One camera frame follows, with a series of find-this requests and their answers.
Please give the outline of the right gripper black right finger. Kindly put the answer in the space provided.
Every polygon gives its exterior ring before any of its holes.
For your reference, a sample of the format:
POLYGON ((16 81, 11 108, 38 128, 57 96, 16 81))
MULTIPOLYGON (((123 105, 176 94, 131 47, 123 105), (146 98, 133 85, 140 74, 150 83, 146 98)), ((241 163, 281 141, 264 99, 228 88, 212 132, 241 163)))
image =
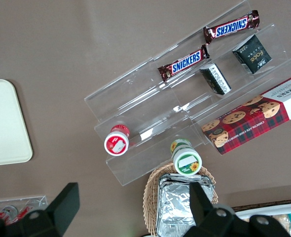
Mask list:
POLYGON ((222 204, 211 204, 201 185, 190 183, 190 210, 195 226, 190 237, 235 237, 233 209, 222 204))

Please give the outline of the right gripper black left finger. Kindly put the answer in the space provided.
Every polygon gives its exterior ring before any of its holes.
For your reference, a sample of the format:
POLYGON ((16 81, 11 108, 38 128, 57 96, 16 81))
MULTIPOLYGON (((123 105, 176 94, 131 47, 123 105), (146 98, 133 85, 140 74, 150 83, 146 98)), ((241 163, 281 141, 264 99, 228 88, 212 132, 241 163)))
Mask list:
POLYGON ((62 237, 80 208, 78 183, 68 183, 45 210, 35 210, 21 220, 24 237, 62 237))

